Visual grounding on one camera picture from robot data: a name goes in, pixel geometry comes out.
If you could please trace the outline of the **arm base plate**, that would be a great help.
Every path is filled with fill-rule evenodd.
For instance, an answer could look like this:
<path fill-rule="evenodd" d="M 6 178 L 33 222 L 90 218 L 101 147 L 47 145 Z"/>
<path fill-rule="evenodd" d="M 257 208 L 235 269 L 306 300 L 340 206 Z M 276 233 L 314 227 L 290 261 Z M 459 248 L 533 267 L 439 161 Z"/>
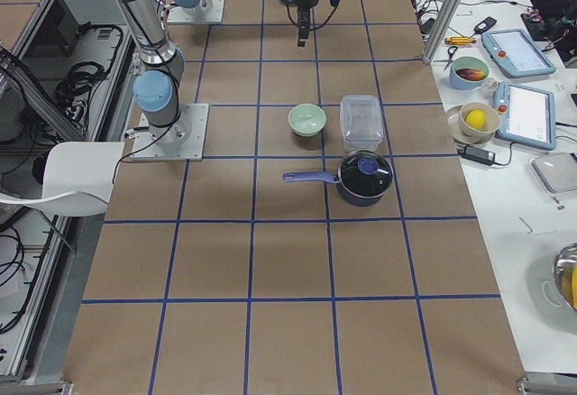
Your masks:
<path fill-rule="evenodd" d="M 225 0 L 172 0 L 168 24 L 211 24 L 223 19 Z"/>
<path fill-rule="evenodd" d="M 141 113 L 139 126 L 146 127 L 133 139 L 132 154 L 134 161 L 201 161 L 203 158 L 209 104 L 180 104 L 180 118 L 169 132 L 157 142 L 163 130 L 150 129 L 147 117 Z"/>

